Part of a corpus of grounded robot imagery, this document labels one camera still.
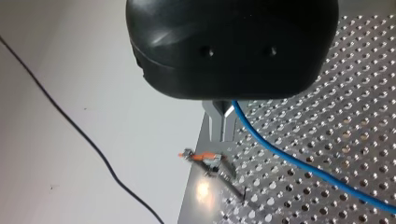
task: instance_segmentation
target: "black cover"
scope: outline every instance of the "black cover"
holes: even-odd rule
[[[176,98],[288,97],[318,76],[337,0],[128,0],[146,81]]]

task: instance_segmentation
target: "black cable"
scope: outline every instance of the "black cable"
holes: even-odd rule
[[[139,198],[135,193],[133,193],[128,187],[126,187],[122,181],[119,180],[117,177],[116,173],[114,172],[113,168],[110,165],[110,162],[108,162],[106,156],[103,154],[103,152],[99,149],[99,147],[96,146],[96,144],[91,140],[91,138],[85,134],[79,127],[78,125],[70,119],[70,117],[64,113],[64,111],[61,109],[60,106],[52,99],[50,94],[44,89],[44,87],[41,85],[41,83],[38,81],[38,79],[35,77],[35,74],[30,70],[30,68],[23,62],[23,60],[18,56],[18,54],[9,46],[9,44],[4,40],[2,36],[0,36],[0,42],[9,50],[9,52],[17,59],[17,61],[23,66],[23,68],[26,70],[26,72],[30,75],[30,77],[33,79],[35,84],[38,86],[38,88],[44,93],[44,95],[47,97],[47,99],[50,101],[50,103],[58,110],[58,112],[64,116],[64,118],[73,126],[73,128],[76,129],[76,131],[81,134],[81,136],[92,146],[93,149],[99,154],[100,158],[102,158],[103,162],[107,166],[108,171],[111,173],[113,176],[114,180],[117,182],[117,184],[120,185],[125,191],[127,191],[132,197],[134,197],[138,202],[140,202],[143,206],[145,206],[152,215],[154,215],[157,220],[163,224],[163,220],[160,218],[160,216],[157,215],[157,213],[148,205],[146,204],[141,198]]]

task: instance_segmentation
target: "wire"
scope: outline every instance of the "wire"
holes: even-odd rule
[[[339,189],[343,190],[344,192],[346,192],[352,196],[355,196],[356,198],[358,198],[360,200],[370,203],[373,206],[380,208],[384,211],[390,212],[392,214],[396,214],[396,206],[393,206],[391,204],[386,204],[386,203],[378,200],[377,198],[374,198],[374,197],[372,197],[368,194],[365,194],[357,189],[354,189],[354,188],[350,187],[349,185],[341,182],[334,176],[332,176],[322,170],[319,170],[317,167],[311,166],[303,161],[300,161],[300,160],[292,157],[288,153],[282,151],[281,149],[274,147],[271,143],[269,143],[264,138],[262,138],[262,136],[253,128],[253,126],[251,126],[247,117],[245,116],[244,112],[242,111],[241,107],[239,106],[238,102],[233,101],[233,108],[235,109],[236,115],[239,117],[239,119],[244,124],[244,126],[247,128],[247,130],[251,133],[251,135],[253,135],[254,138],[256,138],[256,140],[260,144],[262,144],[264,147],[266,147],[271,152],[275,153],[277,156],[279,156],[283,160],[288,161],[289,163],[294,164],[297,167],[304,169],[304,170],[322,178],[323,180],[329,182],[332,185],[337,186]]]
[[[139,196],[137,196],[133,191],[131,191],[130,189],[128,189],[128,187],[126,187],[124,185],[124,183],[122,183],[122,181],[120,181],[120,179],[117,177],[116,173],[113,170],[113,167],[111,167],[110,162],[108,162],[106,156],[103,154],[103,152],[99,149],[99,147],[91,140],[91,138],[85,134],[81,128],[78,127],[78,125],[72,120],[70,119],[70,117],[61,109],[61,107],[52,99],[52,97],[50,96],[50,94],[46,91],[46,89],[44,89],[44,87],[41,85],[41,83],[38,81],[37,77],[35,76],[35,74],[32,72],[32,70],[30,70],[30,68],[23,62],[23,60],[20,58],[20,56],[18,56],[18,54],[11,48],[11,46],[6,42],[6,40],[0,36],[0,42],[8,49],[8,51],[15,57],[15,59],[17,59],[17,61],[23,66],[23,68],[26,70],[26,72],[30,75],[30,77],[33,79],[33,81],[35,82],[35,84],[37,85],[37,87],[44,93],[44,95],[47,97],[47,99],[49,100],[49,102],[56,108],[56,110],[58,110],[58,112],[73,126],[74,129],[76,129],[76,131],[91,145],[91,147],[99,154],[100,158],[102,159],[102,161],[105,163],[108,171],[111,173],[111,176],[113,176],[114,180],[117,182],[117,184],[120,185],[120,187],[122,189],[124,189],[125,191],[127,191],[133,198],[135,198],[138,202],[140,202],[145,208],[147,208],[150,213],[152,215],[154,215],[157,220],[163,224],[163,220],[160,218],[160,216],[157,215],[157,213],[148,205],[146,204],[141,198],[139,198]]]

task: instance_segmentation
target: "perforated metal plate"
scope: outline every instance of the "perforated metal plate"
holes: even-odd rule
[[[246,110],[251,124],[274,145],[392,204],[396,204],[395,25],[393,15],[342,17],[322,73],[309,90],[289,99],[250,102]],[[235,185],[248,187],[248,199],[261,211],[221,190],[213,196],[219,206],[212,211],[218,215],[207,218],[207,223],[396,223],[396,216],[277,158],[239,121],[235,139],[236,143],[221,147],[237,167]]]

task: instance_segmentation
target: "blue cable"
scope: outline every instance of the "blue cable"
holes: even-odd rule
[[[253,128],[253,126],[251,126],[247,117],[245,116],[244,112],[242,111],[241,107],[239,106],[238,102],[233,101],[233,108],[235,109],[236,115],[239,117],[239,119],[244,124],[244,126],[247,128],[247,130],[251,133],[251,135],[253,135],[254,138],[256,138],[256,140],[260,144],[262,144],[264,147],[266,147],[268,150],[270,150],[271,152],[273,152],[274,154],[276,154],[283,160],[288,161],[289,163],[294,164],[301,169],[311,172],[313,175],[316,175],[316,176],[322,178],[323,180],[327,181],[328,183],[337,186],[339,189],[343,190],[344,192],[346,192],[352,196],[355,196],[356,198],[358,198],[360,200],[370,203],[373,206],[375,206],[379,209],[382,209],[384,211],[390,212],[392,214],[396,214],[396,206],[384,203],[384,202],[378,200],[377,198],[374,198],[374,197],[372,197],[368,194],[365,194],[357,189],[354,189],[354,188],[350,187],[349,185],[341,182],[334,176],[332,176],[322,170],[319,170],[317,167],[311,166],[303,161],[300,161],[300,160],[292,157],[288,153],[282,151],[281,149],[274,147],[271,143],[269,143],[268,141],[263,139],[262,136]]]

